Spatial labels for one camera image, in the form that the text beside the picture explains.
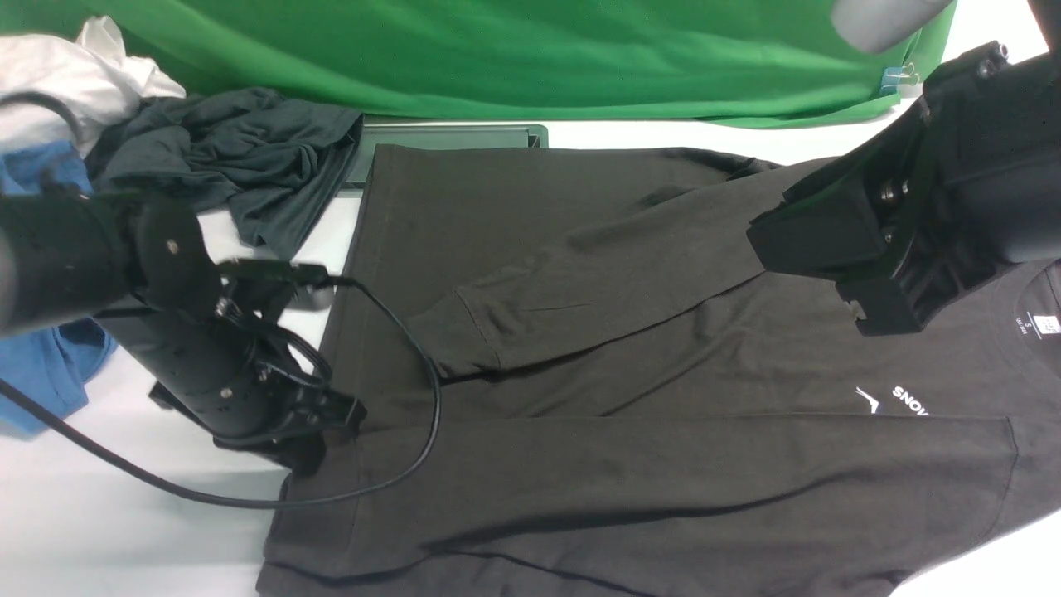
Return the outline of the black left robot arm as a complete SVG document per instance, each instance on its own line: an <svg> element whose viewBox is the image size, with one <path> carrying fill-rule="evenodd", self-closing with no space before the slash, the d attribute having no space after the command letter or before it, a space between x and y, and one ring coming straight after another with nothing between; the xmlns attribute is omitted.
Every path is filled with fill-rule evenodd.
<svg viewBox="0 0 1061 597"><path fill-rule="evenodd" d="M155 377L151 398L298 475L366 417L312 345L279 324L327 296L321 265L215 262L185 203L159 194L4 197L2 333L93 318Z"/></svg>

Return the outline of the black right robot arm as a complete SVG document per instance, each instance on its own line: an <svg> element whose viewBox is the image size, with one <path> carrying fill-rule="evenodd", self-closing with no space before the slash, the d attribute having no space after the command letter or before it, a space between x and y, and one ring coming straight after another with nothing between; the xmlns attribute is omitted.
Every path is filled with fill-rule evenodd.
<svg viewBox="0 0 1061 597"><path fill-rule="evenodd" d="M1047 50L990 41L940 64L860 152L883 248L836 288L860 335L921 332L1019 264L1059 256L1059 4L1032 1Z"/></svg>

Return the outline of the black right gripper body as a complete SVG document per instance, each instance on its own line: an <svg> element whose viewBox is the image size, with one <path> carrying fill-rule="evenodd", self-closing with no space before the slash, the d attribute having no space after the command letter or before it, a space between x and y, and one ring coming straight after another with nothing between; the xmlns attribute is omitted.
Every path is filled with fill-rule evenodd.
<svg viewBox="0 0 1061 597"><path fill-rule="evenodd" d="M996 166L921 158L839 158L833 173L873 212L882 250L839 276L838 294L859 309L860 335L910 335L941 310L1008 271L996 217L985 214Z"/></svg>

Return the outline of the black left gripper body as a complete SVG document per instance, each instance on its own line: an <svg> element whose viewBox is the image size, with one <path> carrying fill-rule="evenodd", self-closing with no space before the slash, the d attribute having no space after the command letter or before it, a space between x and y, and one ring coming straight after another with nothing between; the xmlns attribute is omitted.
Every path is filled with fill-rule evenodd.
<svg viewBox="0 0 1061 597"><path fill-rule="evenodd" d="M149 348L149 396L212 435L297 475L321 466L329 439L353 439L363 403L329 382L296 381L294 357L253 332L210 332Z"/></svg>

